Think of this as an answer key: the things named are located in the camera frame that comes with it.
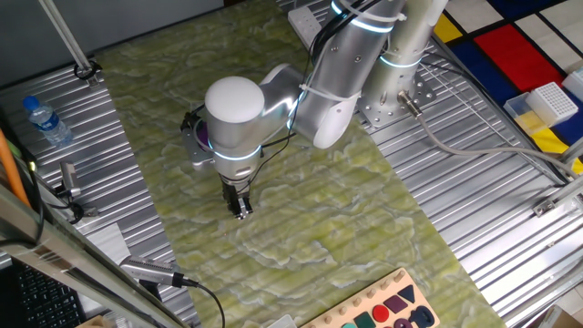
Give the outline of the black AG-95 gripper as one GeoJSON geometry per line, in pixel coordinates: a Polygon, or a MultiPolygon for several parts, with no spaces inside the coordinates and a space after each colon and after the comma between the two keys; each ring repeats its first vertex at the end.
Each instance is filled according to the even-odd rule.
{"type": "Polygon", "coordinates": [[[222,196],[228,203],[228,209],[239,220],[244,220],[253,213],[250,204],[250,176],[245,176],[242,179],[230,179],[227,176],[221,175],[222,196]]]}

